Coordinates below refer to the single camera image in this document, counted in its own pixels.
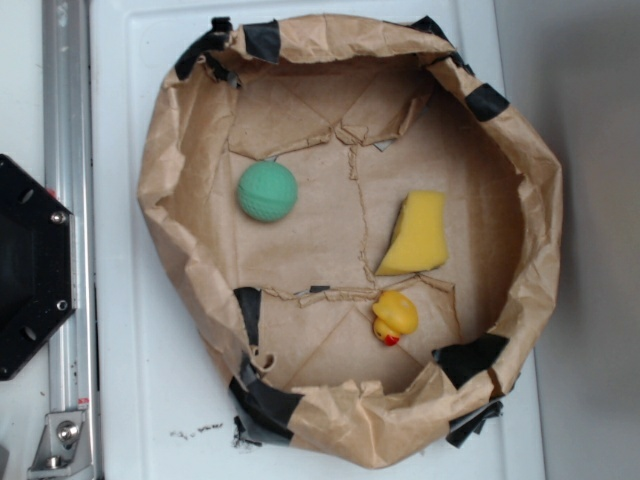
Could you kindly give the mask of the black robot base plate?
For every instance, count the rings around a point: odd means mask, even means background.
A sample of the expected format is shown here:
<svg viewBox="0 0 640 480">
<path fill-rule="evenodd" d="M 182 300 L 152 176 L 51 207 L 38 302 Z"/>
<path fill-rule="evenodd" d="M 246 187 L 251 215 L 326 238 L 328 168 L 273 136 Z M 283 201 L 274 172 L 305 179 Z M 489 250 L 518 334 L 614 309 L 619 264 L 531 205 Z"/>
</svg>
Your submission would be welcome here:
<svg viewBox="0 0 640 480">
<path fill-rule="evenodd" d="M 13 379 L 74 312 L 73 214 L 1 156 L 1 379 Z"/>
</svg>

